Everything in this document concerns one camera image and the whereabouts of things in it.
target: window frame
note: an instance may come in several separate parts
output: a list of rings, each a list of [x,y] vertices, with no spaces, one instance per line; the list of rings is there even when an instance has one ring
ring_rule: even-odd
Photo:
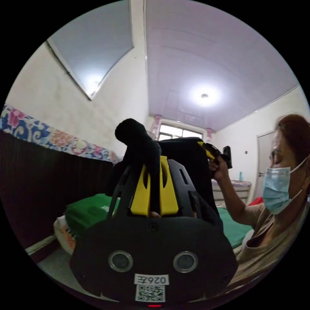
[[[162,126],[162,125],[168,126],[168,127],[177,128],[177,129],[181,129],[181,130],[182,130],[182,136],[179,137],[179,136],[174,136],[174,135],[169,134],[169,133],[161,132],[160,129],[161,129],[161,126]],[[195,131],[195,130],[191,130],[191,129],[187,129],[187,128],[184,128],[184,127],[182,127],[182,126],[175,126],[175,125],[167,124],[167,123],[163,122],[163,123],[160,124],[160,127],[159,127],[159,133],[158,133],[157,141],[159,141],[160,135],[169,136],[169,137],[171,137],[171,139],[172,139],[172,137],[182,138],[182,137],[183,137],[183,132],[184,132],[184,130],[185,130],[185,131],[190,131],[190,132],[193,132],[193,133],[196,133],[196,134],[199,134],[199,135],[201,135],[201,139],[203,138],[203,133],[202,133],[202,132]]]
[[[53,34],[48,39],[46,39],[46,41],[44,42],[45,46],[47,47],[49,52],[52,54],[54,59],[57,61],[57,63],[60,65],[60,67],[65,71],[65,73],[69,76],[71,81],[75,84],[75,86],[77,86],[77,88],[82,92],[82,94],[89,101],[93,101],[94,100],[94,98],[96,97],[97,93],[102,88],[103,84],[105,83],[106,79],[109,77],[111,71],[114,69],[116,64],[119,63],[120,60],[122,60],[127,54],[129,54],[135,48],[134,41],[133,41],[131,0],[128,0],[128,4],[129,4],[129,18],[130,18],[130,32],[131,32],[132,46],[123,55],[121,55],[120,58],[117,59],[114,64],[111,65],[111,67],[106,71],[106,73],[104,74],[103,78],[100,80],[98,86],[94,89],[94,91],[92,93],[88,92],[87,88],[81,82],[81,80],[78,77],[78,75],[73,71],[73,69],[71,69],[71,67],[69,66],[69,64],[66,61],[66,59],[62,56],[62,54],[58,50],[57,46],[54,44],[54,41],[53,41],[53,38],[52,38]]]

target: red hair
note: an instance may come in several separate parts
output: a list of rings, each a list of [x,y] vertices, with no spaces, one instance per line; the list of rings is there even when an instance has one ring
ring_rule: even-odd
[[[310,154],[310,124],[298,114],[289,114],[281,118],[276,130],[280,130],[295,154],[299,165]]]

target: black foam cover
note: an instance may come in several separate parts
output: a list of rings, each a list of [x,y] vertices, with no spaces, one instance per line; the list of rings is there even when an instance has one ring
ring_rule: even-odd
[[[127,145],[127,150],[123,163],[113,169],[113,173],[117,173],[112,176],[113,187],[116,187],[128,165],[145,164],[151,177],[150,210],[160,213],[160,146],[148,135],[145,127],[134,119],[121,122],[115,129],[115,137]],[[112,195],[114,188],[110,186],[108,194]]]

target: printed label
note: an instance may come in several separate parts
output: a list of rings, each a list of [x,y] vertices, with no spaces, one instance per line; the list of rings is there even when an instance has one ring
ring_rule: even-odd
[[[135,301],[163,303],[165,298],[164,285],[137,285]]]
[[[134,284],[137,285],[169,285],[169,275],[135,274]]]

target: window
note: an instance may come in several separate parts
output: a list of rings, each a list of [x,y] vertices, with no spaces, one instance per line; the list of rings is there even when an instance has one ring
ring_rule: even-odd
[[[165,124],[162,124],[160,126],[158,141],[181,138],[181,137],[184,137],[184,138],[185,137],[198,137],[202,139],[202,133],[182,129],[179,127],[169,126]]]
[[[133,49],[129,0],[73,19],[48,38],[47,45],[92,100],[111,68]]]

